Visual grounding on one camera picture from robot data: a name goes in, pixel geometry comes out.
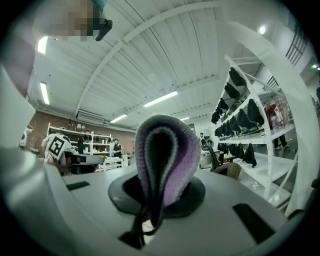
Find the ceiling light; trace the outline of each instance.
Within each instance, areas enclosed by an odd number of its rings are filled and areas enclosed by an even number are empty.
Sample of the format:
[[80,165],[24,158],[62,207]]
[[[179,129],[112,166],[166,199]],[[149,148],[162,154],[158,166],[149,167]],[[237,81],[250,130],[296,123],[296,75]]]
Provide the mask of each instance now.
[[266,32],[266,27],[265,26],[262,26],[262,27],[259,28],[259,33],[261,35],[263,35],[265,32]]
[[151,101],[151,102],[149,102],[149,103],[147,103],[147,104],[145,104],[143,106],[147,108],[147,107],[150,107],[150,106],[152,106],[152,105],[154,105],[156,103],[162,102],[162,101],[164,101],[166,99],[169,99],[169,98],[171,98],[173,96],[176,96],[176,95],[178,95],[178,92],[174,91],[174,92],[171,92],[171,93],[169,93],[167,95],[164,95],[164,96],[162,96],[160,98],[157,98],[157,99],[155,99],[155,100],[153,100],[153,101]]
[[50,105],[49,98],[48,98],[48,93],[47,93],[47,84],[45,82],[40,83],[40,88],[42,92],[42,97],[44,100],[44,103],[47,105]]
[[42,54],[46,54],[48,37],[42,37],[38,42],[38,52]]
[[127,117],[128,115],[127,114],[123,114],[123,115],[120,115],[119,117],[117,117],[116,119],[112,120],[110,123],[113,124],[119,120],[121,120],[122,118],[125,118]]

